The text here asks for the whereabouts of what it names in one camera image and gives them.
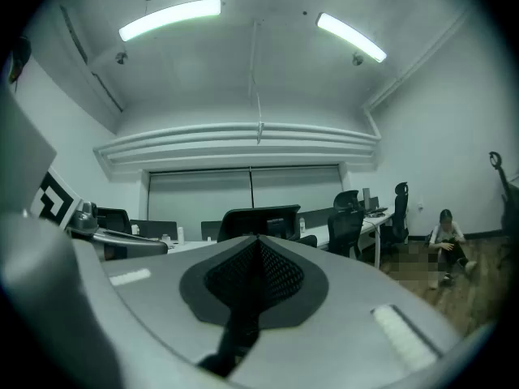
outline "woman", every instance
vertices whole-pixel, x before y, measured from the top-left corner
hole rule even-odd
[[[442,282],[450,283],[453,278],[451,270],[454,263],[458,263],[465,273],[469,276],[476,267],[475,261],[469,261],[461,248],[461,243],[465,243],[466,239],[460,230],[458,224],[453,221],[453,214],[448,209],[444,209],[440,213],[440,224],[436,225],[432,230],[431,239],[429,240],[429,249],[438,250],[438,254],[434,257],[434,262],[439,265],[439,271],[444,272]],[[434,273],[434,277],[429,283],[430,288],[438,288],[439,272]]]

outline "white panel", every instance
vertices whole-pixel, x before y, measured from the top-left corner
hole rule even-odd
[[[252,170],[255,207],[298,204],[301,212],[333,207],[342,192],[338,167]]]
[[[222,220],[231,209],[251,207],[246,170],[151,176],[148,218],[172,220],[186,241],[201,241],[203,220]]]

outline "floor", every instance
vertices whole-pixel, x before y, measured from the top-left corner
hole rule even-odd
[[[467,336],[500,315],[513,273],[508,260],[498,268],[503,243],[502,237],[467,241],[463,245],[467,258],[478,262],[473,275],[469,279],[455,268],[454,284],[437,290],[428,286],[427,248],[423,242],[410,242],[399,246],[398,252],[383,255],[380,269],[435,307]]]

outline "white ceiling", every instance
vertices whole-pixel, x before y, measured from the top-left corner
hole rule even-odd
[[[252,24],[258,22],[255,81],[277,90],[331,98],[357,108],[414,63],[465,0],[222,0],[221,15],[173,24],[123,43],[120,27],[168,6],[195,0],[62,0],[88,53],[88,63],[126,107],[185,92],[247,94]],[[320,12],[372,39],[388,57],[365,55],[315,26]],[[115,54],[126,49],[128,61]]]

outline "sitting person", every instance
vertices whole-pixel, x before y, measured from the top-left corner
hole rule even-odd
[[[458,224],[453,221],[453,214],[448,209],[444,209],[440,213],[440,224],[436,225],[432,230],[431,238],[429,240],[429,249],[435,252],[433,256],[434,264],[437,264],[438,271],[432,272],[432,278],[429,282],[431,289],[438,288],[438,279],[440,273],[443,273],[442,282],[449,284],[453,278],[451,270],[454,263],[458,263],[465,273],[469,276],[476,267],[475,261],[469,261],[465,257],[465,253],[461,248],[461,243],[465,243],[466,239],[460,230]]]

